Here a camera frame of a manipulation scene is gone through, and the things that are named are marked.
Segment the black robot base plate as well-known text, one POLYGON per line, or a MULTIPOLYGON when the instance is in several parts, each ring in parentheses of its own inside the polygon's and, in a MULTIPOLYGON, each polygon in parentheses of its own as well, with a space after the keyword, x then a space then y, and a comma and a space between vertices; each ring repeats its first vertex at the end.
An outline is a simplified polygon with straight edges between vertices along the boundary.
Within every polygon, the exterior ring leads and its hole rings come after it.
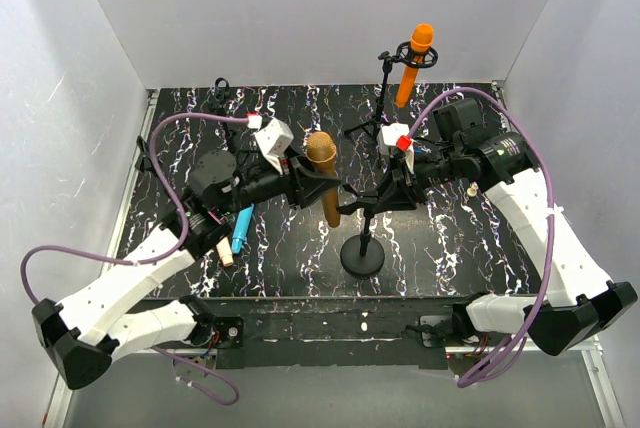
POLYGON ((220 369, 416 366, 462 375, 488 351, 429 328, 454 297, 204 298, 217 321, 220 369))

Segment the orange toy microphone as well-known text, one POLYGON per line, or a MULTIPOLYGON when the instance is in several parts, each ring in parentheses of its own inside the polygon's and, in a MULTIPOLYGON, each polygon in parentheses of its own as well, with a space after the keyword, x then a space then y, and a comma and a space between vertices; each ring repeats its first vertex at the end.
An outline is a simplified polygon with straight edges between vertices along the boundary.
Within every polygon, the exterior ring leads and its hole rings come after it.
POLYGON ((399 51, 399 59, 405 65, 405 69, 396 95, 395 103, 398 108, 404 108, 408 103, 419 70, 434 64, 435 56, 431 50, 434 34, 431 25, 419 24, 410 40, 399 51))

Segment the black tripod shock-mount stand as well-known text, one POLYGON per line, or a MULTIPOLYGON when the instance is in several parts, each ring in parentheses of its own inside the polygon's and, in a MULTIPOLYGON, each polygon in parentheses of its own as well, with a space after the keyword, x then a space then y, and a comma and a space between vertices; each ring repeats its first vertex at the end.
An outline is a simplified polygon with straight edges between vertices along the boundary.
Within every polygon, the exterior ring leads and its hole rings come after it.
POLYGON ((435 48, 429 47, 422 52, 418 52, 411 47, 410 41, 405 41, 398 45, 396 52, 391 54, 389 51, 382 52, 378 59, 382 61, 383 78, 380 93, 376 98, 374 114, 365 122, 345 129, 342 134, 345 138, 350 139, 351 135, 357 131, 362 131, 370 140, 376 142, 381 128, 387 125, 383 119, 386 90, 388 86, 388 78, 395 64, 403 64, 408 68, 429 69, 434 67, 438 62, 438 52, 435 48))

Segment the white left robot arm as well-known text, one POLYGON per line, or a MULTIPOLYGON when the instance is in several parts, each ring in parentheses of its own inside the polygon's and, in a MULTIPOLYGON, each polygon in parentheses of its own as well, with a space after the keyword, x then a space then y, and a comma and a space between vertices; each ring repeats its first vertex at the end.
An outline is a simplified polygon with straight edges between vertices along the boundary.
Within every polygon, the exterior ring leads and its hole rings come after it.
POLYGON ((174 274, 192 266, 226 235, 216 214, 238 212, 283 195, 306 208, 340 184, 334 174, 287 149, 277 170, 259 161, 241 172, 234 155, 212 150, 196 163, 183 193, 183 215, 171 210, 121 263, 59 302, 43 299, 32 310, 36 334, 68 388, 101 377, 116 360, 168 342, 207 345, 216 317, 194 295, 135 313, 133 307, 174 274))

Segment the blue toy microphone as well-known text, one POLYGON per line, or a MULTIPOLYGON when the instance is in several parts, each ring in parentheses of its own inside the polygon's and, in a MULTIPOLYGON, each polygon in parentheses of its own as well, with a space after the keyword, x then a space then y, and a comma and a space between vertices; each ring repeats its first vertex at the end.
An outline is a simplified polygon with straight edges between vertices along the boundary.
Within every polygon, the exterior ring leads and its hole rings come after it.
POLYGON ((242 251, 252 221, 253 211, 254 205, 251 204, 240 210, 235 217, 235 225, 231 239, 231 252, 233 255, 238 255, 242 251))

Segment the black round-base clamp stand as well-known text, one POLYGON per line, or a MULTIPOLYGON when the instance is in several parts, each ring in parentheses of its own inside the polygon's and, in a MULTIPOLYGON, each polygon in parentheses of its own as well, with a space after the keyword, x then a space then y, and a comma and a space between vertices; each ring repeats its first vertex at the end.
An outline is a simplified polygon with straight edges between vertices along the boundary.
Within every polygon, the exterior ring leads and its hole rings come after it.
POLYGON ((338 211, 343 215, 351 215, 362 209, 364 222, 358 235, 348 238, 340 251, 342 268, 351 276, 367 279, 376 276, 385 262, 385 252, 381 243, 374 239, 370 225, 375 216, 374 208, 379 201, 376 191, 357 192, 351 185, 343 184, 343 189, 356 197, 356 200, 341 206, 338 211))

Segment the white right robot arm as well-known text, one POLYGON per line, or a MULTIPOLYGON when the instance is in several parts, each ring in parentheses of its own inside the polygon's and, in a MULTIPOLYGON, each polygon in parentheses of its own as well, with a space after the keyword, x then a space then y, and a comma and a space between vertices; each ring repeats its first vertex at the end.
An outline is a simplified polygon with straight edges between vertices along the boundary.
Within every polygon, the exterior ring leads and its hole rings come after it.
POLYGON ((377 211, 409 211, 425 202, 428 189, 465 179, 504 216, 541 277, 540 309, 536 298, 479 293, 453 307, 448 322, 436 330, 469 338, 481 333, 527 337, 543 352, 557 356, 607 329, 638 300, 628 282, 615 282, 599 267, 556 204, 547 202, 540 164, 517 132, 492 135, 476 100, 463 99, 434 110, 441 138, 433 155, 418 155, 406 124, 381 128, 380 151, 389 169, 378 187, 377 211))

